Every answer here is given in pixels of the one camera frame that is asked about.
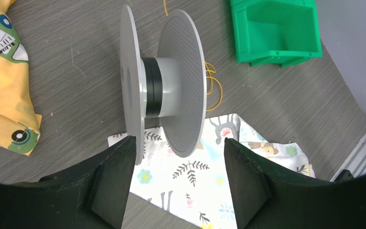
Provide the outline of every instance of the yellow cloth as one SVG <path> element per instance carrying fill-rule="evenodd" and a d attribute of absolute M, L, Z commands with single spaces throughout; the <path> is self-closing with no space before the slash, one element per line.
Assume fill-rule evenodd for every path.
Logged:
<path fill-rule="evenodd" d="M 29 95 L 29 58 L 9 18 L 15 0 L 0 0 L 0 146 L 29 155 L 40 137 L 41 115 Z"/>

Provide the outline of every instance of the patterned white fabric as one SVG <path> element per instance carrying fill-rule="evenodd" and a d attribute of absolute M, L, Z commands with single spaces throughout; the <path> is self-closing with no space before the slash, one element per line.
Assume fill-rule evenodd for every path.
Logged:
<path fill-rule="evenodd" d="M 109 145 L 126 136 L 108 137 Z M 293 171 L 315 177 L 296 143 L 268 143 L 237 114 L 229 114 L 206 119 L 201 144 L 187 158 L 173 153 L 161 127 L 146 130 L 144 159 L 135 166 L 130 191 L 201 228 L 237 228 L 224 162 L 226 137 Z"/>

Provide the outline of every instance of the green plastic bin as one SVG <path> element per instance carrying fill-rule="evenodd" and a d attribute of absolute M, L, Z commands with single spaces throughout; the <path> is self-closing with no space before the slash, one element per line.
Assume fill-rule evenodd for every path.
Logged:
<path fill-rule="evenodd" d="M 314 0 L 231 0 L 236 59 L 286 67 L 322 57 Z"/>

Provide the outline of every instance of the empty filament spool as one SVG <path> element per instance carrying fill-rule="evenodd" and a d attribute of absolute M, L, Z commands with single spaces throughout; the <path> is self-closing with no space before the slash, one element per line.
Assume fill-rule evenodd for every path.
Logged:
<path fill-rule="evenodd" d="M 120 28 L 122 97 L 127 134 L 143 157 L 145 118 L 159 117 L 171 149 L 191 155 L 203 130 L 206 77 L 203 49 L 190 16 L 174 10 L 162 30 L 158 57 L 141 58 L 132 11 L 124 5 Z"/>

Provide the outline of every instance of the black band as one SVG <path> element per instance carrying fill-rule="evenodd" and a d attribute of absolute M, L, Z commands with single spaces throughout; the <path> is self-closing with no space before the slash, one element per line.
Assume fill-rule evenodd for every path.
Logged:
<path fill-rule="evenodd" d="M 162 75 L 155 58 L 142 58 L 146 74 L 146 117 L 159 116 L 162 107 Z"/>

